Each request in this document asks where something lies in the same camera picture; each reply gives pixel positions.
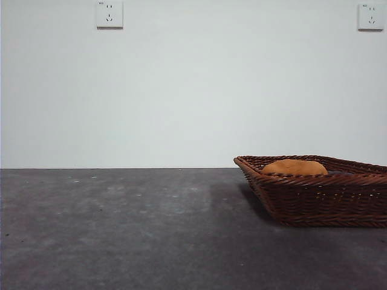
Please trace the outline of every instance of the wicker basket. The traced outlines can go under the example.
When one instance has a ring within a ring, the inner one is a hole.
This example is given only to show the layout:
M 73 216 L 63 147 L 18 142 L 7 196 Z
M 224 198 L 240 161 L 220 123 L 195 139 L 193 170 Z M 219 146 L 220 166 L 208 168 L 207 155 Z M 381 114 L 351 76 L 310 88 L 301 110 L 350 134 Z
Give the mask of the wicker basket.
M 276 160 L 318 161 L 328 175 L 264 175 Z M 387 167 L 322 156 L 239 156 L 254 193 L 270 215 L 295 227 L 387 227 Z

